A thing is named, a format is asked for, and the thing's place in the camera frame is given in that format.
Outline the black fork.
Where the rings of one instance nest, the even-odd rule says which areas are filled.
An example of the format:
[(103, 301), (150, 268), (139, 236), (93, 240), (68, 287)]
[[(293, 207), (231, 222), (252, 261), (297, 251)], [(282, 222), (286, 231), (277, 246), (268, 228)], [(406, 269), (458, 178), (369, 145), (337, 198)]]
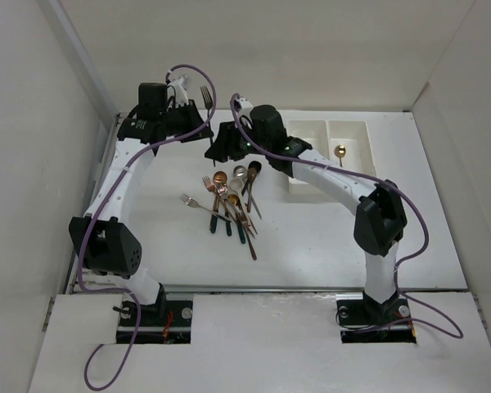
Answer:
[(207, 117), (209, 117), (214, 105), (213, 98), (209, 92), (209, 88), (206, 85), (200, 87), (200, 92), (204, 101)]

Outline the gold spoon green handle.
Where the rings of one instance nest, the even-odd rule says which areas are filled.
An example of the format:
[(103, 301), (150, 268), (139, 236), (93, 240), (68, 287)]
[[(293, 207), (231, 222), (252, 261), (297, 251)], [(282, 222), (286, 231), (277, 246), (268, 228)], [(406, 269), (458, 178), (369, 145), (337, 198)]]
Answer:
[(334, 150), (335, 156), (339, 159), (340, 167), (343, 166), (343, 159), (346, 155), (346, 147), (344, 145), (338, 145)]

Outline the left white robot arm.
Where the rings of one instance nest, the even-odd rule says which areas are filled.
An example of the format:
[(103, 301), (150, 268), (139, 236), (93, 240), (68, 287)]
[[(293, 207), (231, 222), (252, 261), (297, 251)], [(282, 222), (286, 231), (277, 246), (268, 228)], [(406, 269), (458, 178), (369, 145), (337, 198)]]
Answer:
[(138, 104), (119, 125), (113, 159), (96, 198), (84, 216), (72, 218), (69, 224), (83, 267), (131, 291), (140, 302), (138, 314), (151, 325), (166, 317), (166, 297), (163, 286), (141, 266), (142, 245), (128, 219), (158, 143), (176, 137), (190, 142), (213, 135), (187, 94), (189, 84), (183, 75), (164, 84), (139, 85)]

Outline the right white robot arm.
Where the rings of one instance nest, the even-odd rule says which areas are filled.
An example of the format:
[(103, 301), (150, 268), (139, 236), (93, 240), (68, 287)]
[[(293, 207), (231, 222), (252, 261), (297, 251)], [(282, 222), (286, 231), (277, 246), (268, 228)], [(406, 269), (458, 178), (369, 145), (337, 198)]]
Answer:
[(238, 161), (249, 154), (265, 156), (275, 170), (314, 186), (351, 212), (354, 240), (366, 260), (364, 323), (388, 323), (399, 298), (394, 269), (407, 224), (395, 185), (341, 169), (308, 142), (288, 135), (280, 113), (270, 105), (241, 109), (232, 121), (221, 123), (205, 158)]

